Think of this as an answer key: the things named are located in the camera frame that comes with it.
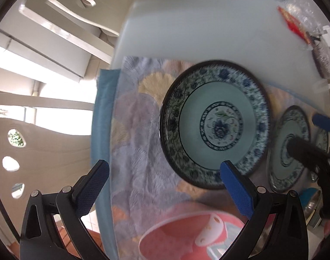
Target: placemat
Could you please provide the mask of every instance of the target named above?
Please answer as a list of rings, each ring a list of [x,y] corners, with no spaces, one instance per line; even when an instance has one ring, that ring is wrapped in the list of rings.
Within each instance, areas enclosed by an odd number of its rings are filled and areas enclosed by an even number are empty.
[[[117,85],[111,130],[111,201],[120,260],[141,259],[138,242],[173,205],[196,201],[241,217],[226,190],[209,191],[182,180],[170,167],[160,146],[159,114],[173,81],[193,63],[125,57]],[[311,118],[315,109],[282,89],[263,83],[275,121],[291,105]],[[311,123],[312,138],[316,127]],[[267,159],[250,179],[270,190]],[[309,183],[305,170],[293,189]]]

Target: pink bowl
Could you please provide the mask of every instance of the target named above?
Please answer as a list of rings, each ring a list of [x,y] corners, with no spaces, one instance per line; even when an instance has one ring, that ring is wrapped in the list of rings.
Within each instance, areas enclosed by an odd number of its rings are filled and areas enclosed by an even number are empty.
[[[243,226],[229,213],[180,203],[141,237],[138,248],[145,260],[218,260]]]

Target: table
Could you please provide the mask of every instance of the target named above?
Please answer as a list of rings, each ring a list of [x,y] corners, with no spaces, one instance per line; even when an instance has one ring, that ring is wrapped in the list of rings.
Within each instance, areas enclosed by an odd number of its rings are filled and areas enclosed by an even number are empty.
[[[315,17],[328,25],[312,0]],[[327,83],[311,51],[290,32],[276,10],[280,0],[135,0],[124,24],[111,68],[124,56],[200,62],[223,59],[251,71],[264,83],[297,94],[329,114]]]

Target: chair hole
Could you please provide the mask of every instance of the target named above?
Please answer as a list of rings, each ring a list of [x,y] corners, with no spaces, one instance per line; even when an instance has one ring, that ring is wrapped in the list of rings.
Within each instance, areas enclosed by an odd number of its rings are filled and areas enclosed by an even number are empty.
[[[78,0],[77,4],[81,8],[92,8],[96,5],[96,2],[94,0]]]
[[[24,191],[24,184],[23,183],[17,183],[12,187],[11,194],[12,197],[15,199],[18,199],[22,196]]]
[[[24,148],[24,146],[26,146],[25,139],[23,138],[22,134],[16,129],[11,129],[10,131],[8,131],[7,137],[8,141],[12,146],[15,146],[17,148]]]
[[[10,156],[5,156],[2,159],[2,167],[4,167],[7,171],[13,172],[19,169],[19,163],[17,160],[13,159]]]

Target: decorative plate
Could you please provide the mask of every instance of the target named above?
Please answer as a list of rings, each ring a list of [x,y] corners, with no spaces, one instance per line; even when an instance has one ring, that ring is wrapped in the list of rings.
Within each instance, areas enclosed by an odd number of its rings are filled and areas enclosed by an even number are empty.
[[[275,192],[291,188],[303,172],[303,165],[287,151],[288,142],[296,136],[309,141],[309,124],[304,111],[299,106],[291,106],[279,120],[270,154],[269,179]]]
[[[190,184],[223,189],[220,164],[243,174],[268,147],[271,115],[264,88],[247,70],[222,60],[196,64],[168,90],[160,111],[160,140],[167,161]]]
[[[327,153],[328,151],[328,132],[324,129],[319,129],[317,138],[315,140],[315,145],[325,151]],[[310,177],[312,179],[312,183],[315,183],[318,180],[318,175],[314,172],[310,173]]]

